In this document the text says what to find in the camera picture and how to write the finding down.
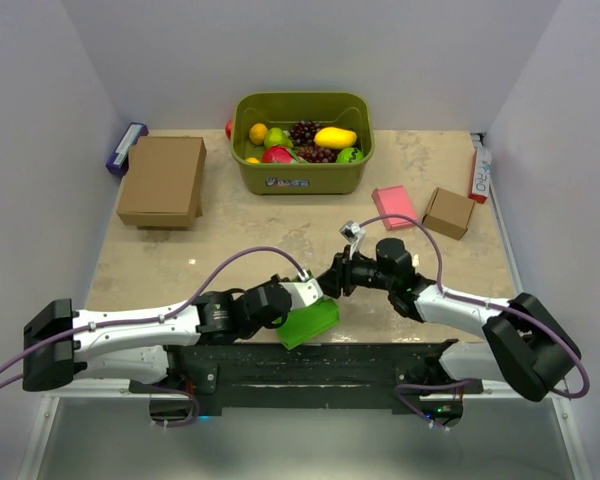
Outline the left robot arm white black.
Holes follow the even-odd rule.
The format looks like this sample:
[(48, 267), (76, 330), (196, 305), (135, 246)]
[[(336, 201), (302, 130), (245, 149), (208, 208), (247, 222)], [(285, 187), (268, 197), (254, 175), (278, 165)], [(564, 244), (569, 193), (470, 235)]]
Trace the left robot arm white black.
[(282, 326), (298, 303), (295, 284), (277, 276), (251, 289), (207, 292), (182, 305), (113, 313), (76, 311), (54, 300), (24, 328), (22, 387), (58, 389), (77, 378), (128, 378), (180, 390), (187, 368), (171, 346), (229, 345)]

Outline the green paper box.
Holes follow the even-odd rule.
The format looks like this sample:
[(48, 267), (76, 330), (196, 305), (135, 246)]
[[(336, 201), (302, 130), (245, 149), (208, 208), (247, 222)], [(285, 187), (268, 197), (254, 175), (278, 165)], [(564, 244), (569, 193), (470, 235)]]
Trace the green paper box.
[(287, 350), (292, 350), (337, 326), (339, 322), (339, 306), (334, 300), (326, 298), (309, 307), (291, 311), (276, 331), (280, 343)]

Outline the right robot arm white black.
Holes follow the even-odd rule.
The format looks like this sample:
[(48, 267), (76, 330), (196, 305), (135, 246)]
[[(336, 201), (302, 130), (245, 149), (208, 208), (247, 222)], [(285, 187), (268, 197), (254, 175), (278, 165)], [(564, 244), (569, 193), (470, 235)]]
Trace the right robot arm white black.
[(334, 299), (359, 287), (384, 291), (404, 318), (477, 337), (475, 343), (450, 343), (426, 367), (426, 382), (439, 393), (460, 381), (487, 380), (506, 383), (523, 398), (538, 402), (555, 391), (581, 358), (536, 297), (522, 293), (513, 299), (488, 299), (444, 290), (416, 271), (410, 252), (397, 238), (379, 241), (373, 257), (345, 248), (334, 255), (318, 283)]

